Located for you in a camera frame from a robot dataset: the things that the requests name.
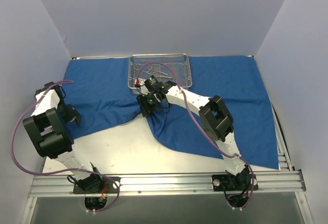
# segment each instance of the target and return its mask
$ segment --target robotic arm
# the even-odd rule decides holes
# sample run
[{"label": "robotic arm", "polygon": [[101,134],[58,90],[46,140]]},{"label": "robotic arm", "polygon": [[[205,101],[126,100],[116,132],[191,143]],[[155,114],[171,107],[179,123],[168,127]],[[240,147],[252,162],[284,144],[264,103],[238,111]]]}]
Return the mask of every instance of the robotic arm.
[{"label": "robotic arm", "polygon": [[[174,82],[168,81],[164,84],[151,76],[144,82],[136,84],[136,87],[141,89],[141,95],[137,100],[143,116],[148,116],[159,109],[162,101],[186,108],[184,96]],[[202,128],[207,136],[216,142],[223,153],[240,155],[234,138],[233,118],[223,99],[219,96],[204,97],[187,90],[183,92],[190,111],[200,117]],[[223,159],[227,172],[227,177],[221,178],[223,190],[244,190],[249,186],[251,175],[245,162],[237,156],[228,158],[223,155]]]},{"label": "robotic arm", "polygon": [[[52,84],[47,83],[35,92],[37,101],[44,98],[32,115],[23,120],[26,132],[41,157],[57,160],[67,168],[97,172],[96,167],[74,150],[74,140],[66,126],[72,121],[79,126],[81,115],[71,105],[65,104],[63,93],[66,94],[60,86],[55,86],[45,94]],[[81,171],[74,171],[73,174],[74,183],[83,191],[94,192],[104,187],[103,179],[98,175]]]}]

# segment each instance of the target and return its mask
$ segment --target white panel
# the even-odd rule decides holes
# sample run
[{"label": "white panel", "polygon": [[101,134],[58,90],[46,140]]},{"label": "white panel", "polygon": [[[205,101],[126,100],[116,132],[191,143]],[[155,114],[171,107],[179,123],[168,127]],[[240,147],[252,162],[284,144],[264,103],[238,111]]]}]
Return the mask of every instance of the white panel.
[{"label": "white panel", "polygon": [[315,223],[327,223],[328,0],[286,0],[257,61],[302,169]]},{"label": "white panel", "polygon": [[42,0],[71,56],[255,54],[284,0]]},{"label": "white panel", "polygon": [[[40,0],[0,0],[0,12],[0,222],[19,223],[32,177],[11,162],[11,131],[35,90],[63,79],[69,54]],[[40,169],[22,127],[15,150],[24,166]]]}]

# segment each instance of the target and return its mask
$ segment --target blue cloth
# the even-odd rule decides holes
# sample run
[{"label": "blue cloth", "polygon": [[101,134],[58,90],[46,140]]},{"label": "blue cloth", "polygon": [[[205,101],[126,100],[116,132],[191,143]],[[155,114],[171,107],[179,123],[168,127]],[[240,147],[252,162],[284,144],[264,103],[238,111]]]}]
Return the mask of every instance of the blue cloth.
[{"label": "blue cloth", "polygon": [[[234,117],[240,153],[251,164],[278,169],[278,152],[271,104],[252,57],[189,57],[193,85],[203,96],[223,97]],[[69,124],[74,138],[133,119],[140,108],[127,87],[128,58],[71,61],[65,79],[66,103],[82,115],[81,127]],[[155,138],[181,152],[222,158],[197,130],[185,109],[147,117]]]}]

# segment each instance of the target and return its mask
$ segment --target gray floor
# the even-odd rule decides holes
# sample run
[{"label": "gray floor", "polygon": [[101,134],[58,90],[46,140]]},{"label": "gray floor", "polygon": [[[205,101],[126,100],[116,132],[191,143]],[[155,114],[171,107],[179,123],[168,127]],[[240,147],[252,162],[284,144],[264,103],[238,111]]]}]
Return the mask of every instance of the gray floor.
[{"label": "gray floor", "polygon": [[81,209],[81,198],[39,198],[31,223],[303,223],[294,193],[253,196],[242,212],[232,211],[221,194],[120,197],[95,216]]}]

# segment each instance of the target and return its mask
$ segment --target wire mesh basket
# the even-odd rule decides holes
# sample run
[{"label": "wire mesh basket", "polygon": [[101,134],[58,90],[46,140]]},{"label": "wire mesh basket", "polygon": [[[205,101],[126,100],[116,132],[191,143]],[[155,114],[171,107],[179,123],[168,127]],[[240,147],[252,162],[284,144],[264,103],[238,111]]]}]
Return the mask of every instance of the wire mesh basket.
[{"label": "wire mesh basket", "polygon": [[[177,80],[174,79],[168,68],[160,64],[149,64],[140,72],[141,67],[149,62],[167,65],[174,71]],[[159,82],[165,83],[171,80],[173,82],[178,82],[183,88],[189,88],[192,85],[189,59],[185,54],[132,55],[129,60],[128,86],[132,89],[132,92],[136,94],[138,94],[138,91],[134,87],[134,84],[139,72],[139,80],[148,79],[151,75],[154,75]]]}]

